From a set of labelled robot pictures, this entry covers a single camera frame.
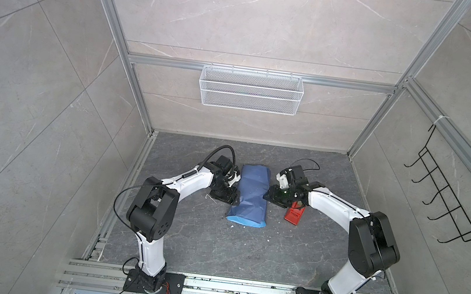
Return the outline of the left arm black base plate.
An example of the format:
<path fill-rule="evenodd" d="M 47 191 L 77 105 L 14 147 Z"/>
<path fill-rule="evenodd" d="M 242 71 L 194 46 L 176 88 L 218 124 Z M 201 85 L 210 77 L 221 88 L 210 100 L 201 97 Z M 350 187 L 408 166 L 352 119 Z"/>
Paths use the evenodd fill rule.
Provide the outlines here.
<path fill-rule="evenodd" d="M 148 276 L 139 269 L 131 269 L 126 276 L 123 290 L 132 293 L 182 294 L 186 276 L 176 273 Z"/>

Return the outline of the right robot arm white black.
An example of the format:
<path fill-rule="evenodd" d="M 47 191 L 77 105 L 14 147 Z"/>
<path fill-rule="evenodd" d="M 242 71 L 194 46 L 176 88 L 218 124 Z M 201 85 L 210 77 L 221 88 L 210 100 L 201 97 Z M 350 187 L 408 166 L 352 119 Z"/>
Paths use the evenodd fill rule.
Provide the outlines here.
<path fill-rule="evenodd" d="M 369 212 L 332 193 L 319 182 L 310 182 L 302 166 L 276 175 L 264 199 L 282 208 L 299 203 L 323 213 L 348 234 L 348 262 L 322 284 L 319 294 L 356 294 L 369 280 L 400 261 L 400 252 L 388 217 Z"/>

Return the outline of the red tape dispenser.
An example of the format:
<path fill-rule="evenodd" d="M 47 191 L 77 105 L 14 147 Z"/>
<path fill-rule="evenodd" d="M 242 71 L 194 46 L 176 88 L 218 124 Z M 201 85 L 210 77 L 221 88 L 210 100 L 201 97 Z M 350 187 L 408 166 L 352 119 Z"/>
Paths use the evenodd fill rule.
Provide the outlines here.
<path fill-rule="evenodd" d="M 297 226 L 303 216 L 305 211 L 305 206 L 300 205 L 300 203 L 295 202 L 292 206 L 287 210 L 284 219 L 285 221 L 291 223 L 294 226 Z"/>

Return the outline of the light blue wrapping paper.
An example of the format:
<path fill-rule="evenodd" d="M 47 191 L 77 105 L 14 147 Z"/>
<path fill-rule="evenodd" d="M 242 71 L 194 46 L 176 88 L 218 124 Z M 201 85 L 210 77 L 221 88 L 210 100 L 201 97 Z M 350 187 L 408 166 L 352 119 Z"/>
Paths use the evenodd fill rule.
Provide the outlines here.
<path fill-rule="evenodd" d="M 265 166 L 245 165 L 238 183 L 239 205 L 232 206 L 226 219 L 243 226 L 264 228 L 270 189 L 271 171 Z"/>

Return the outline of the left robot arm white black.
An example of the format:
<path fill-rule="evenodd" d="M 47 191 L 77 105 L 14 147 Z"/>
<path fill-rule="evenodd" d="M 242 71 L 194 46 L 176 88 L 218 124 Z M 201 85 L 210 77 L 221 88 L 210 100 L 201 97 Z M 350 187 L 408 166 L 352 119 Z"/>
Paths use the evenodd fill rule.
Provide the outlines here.
<path fill-rule="evenodd" d="M 215 199 L 237 205 L 240 173 L 231 159 L 221 156 L 171 178 L 159 180 L 151 176 L 144 181 L 126 214 L 138 242 L 135 272 L 144 290 L 154 293 L 164 285 L 164 236 L 173 224 L 179 202 L 208 188 Z"/>

